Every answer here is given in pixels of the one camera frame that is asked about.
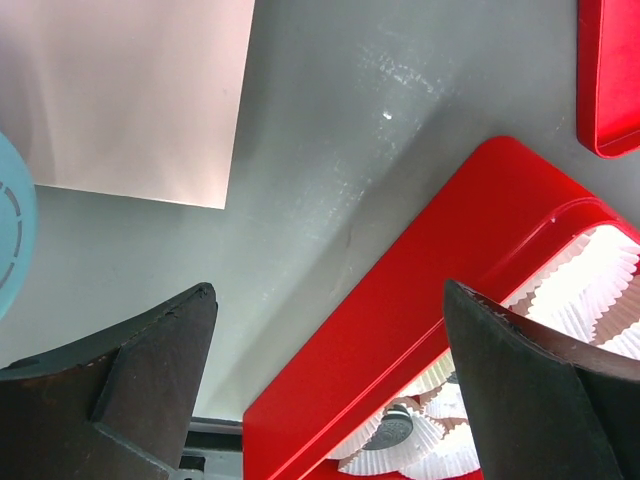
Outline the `black sandwich cookie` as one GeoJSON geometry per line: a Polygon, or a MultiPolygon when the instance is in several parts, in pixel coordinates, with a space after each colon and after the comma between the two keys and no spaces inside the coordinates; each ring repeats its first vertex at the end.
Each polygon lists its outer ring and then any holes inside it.
{"type": "Polygon", "coordinates": [[[395,447],[408,439],[414,429],[409,411],[402,405],[392,406],[383,415],[378,428],[364,445],[366,451],[378,451],[395,447]]]}

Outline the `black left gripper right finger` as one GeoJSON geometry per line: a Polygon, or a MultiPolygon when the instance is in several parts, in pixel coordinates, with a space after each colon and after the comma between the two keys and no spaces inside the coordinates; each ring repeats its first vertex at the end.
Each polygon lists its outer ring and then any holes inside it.
{"type": "Polygon", "coordinates": [[[444,321],[486,479],[636,479],[639,363],[449,280],[444,321]]]}

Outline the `red box lid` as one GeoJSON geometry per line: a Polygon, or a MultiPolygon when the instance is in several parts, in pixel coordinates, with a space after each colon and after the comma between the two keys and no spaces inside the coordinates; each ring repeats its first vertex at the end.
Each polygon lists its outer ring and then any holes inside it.
{"type": "Polygon", "coordinates": [[[639,1],[578,3],[576,130],[594,154],[639,149],[639,1]]]}

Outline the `red cookie box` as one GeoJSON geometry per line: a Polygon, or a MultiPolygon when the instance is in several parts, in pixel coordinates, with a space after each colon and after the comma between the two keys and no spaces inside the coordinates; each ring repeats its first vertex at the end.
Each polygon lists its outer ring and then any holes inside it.
{"type": "Polygon", "coordinates": [[[518,140],[478,146],[243,417],[248,479],[335,479],[328,454],[447,347],[443,289],[501,302],[578,235],[639,230],[518,140]]]}

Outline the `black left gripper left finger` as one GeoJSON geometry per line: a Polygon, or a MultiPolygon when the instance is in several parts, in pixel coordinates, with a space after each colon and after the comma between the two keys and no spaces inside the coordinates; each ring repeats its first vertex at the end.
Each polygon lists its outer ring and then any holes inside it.
{"type": "Polygon", "coordinates": [[[178,469],[218,304],[199,283],[1,370],[4,479],[168,479],[178,469]]]}

